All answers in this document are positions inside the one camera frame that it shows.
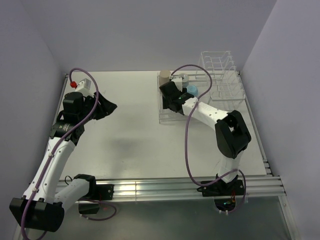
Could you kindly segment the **beige plastic tumbler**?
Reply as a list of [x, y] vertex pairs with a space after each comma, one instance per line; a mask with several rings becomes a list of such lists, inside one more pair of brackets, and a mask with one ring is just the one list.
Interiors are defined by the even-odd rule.
[[158, 74], [159, 86], [162, 86], [170, 81], [171, 72], [169, 70], [161, 70]]

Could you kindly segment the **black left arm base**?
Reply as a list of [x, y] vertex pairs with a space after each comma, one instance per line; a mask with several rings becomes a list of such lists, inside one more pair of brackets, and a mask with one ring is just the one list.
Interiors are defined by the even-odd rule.
[[[115, 190], [115, 185], [110, 183], [103, 183], [103, 184], [97, 184], [97, 180], [93, 175], [87, 175], [87, 174], [77, 174], [74, 178], [72, 178], [73, 182], [74, 180], [81, 179], [86, 180], [89, 183], [89, 190], [88, 193], [85, 194], [81, 200], [90, 202], [89, 203], [80, 203], [78, 206], [78, 212], [81, 217], [90, 220], [90, 221], [106, 221], [111, 218], [113, 218], [117, 214], [117, 208], [107, 203], [106, 201], [113, 199], [113, 194]], [[95, 215], [99, 212], [100, 208], [112, 208], [113, 213], [105, 218], [93, 218], [89, 215]]]

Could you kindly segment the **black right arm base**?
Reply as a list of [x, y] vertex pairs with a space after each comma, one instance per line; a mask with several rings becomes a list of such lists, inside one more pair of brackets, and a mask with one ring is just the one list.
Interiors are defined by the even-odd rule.
[[214, 199], [214, 205], [220, 214], [228, 215], [247, 201], [247, 182], [239, 179], [238, 174], [231, 182], [225, 183], [221, 179], [209, 186], [199, 186], [196, 190], [202, 197], [221, 197]]

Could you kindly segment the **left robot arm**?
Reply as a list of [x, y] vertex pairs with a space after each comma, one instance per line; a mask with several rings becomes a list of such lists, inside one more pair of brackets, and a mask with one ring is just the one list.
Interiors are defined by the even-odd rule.
[[98, 198], [98, 186], [93, 175], [77, 174], [60, 192], [56, 188], [67, 160], [90, 120], [109, 116], [117, 105], [99, 92], [84, 96], [70, 92], [64, 96], [63, 109], [51, 127], [47, 151], [40, 167], [20, 198], [13, 198], [9, 209], [22, 229], [56, 232], [65, 213], [78, 200]]

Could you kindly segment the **grey footed ceramic mug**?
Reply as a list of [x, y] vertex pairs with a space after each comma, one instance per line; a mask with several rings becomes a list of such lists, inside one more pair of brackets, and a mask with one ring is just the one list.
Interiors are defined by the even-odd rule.
[[180, 73], [178, 76], [181, 78], [182, 88], [187, 88], [187, 86], [189, 85], [189, 80], [190, 80], [189, 75], [186, 73]]

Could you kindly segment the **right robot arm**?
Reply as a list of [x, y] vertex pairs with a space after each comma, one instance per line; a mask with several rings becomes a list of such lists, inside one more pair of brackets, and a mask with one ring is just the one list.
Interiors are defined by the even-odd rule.
[[[194, 184], [201, 188], [213, 188], [222, 195], [229, 194], [238, 181], [239, 164], [243, 152], [252, 140], [242, 114], [233, 110], [227, 112], [210, 106], [188, 92], [182, 92], [174, 81], [159, 87], [165, 106], [172, 112], [187, 116], [184, 134], [184, 158], [187, 173]], [[188, 153], [188, 136], [191, 119], [194, 118], [215, 132], [217, 148], [222, 154], [221, 166], [216, 179], [201, 183], [191, 173]]]

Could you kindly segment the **light blue mug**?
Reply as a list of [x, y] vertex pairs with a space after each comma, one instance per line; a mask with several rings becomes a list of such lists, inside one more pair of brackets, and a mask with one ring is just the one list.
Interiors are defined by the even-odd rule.
[[186, 91], [187, 91], [187, 93], [189, 93], [195, 97], [197, 97], [199, 95], [198, 88], [195, 85], [188, 85], [186, 87]]

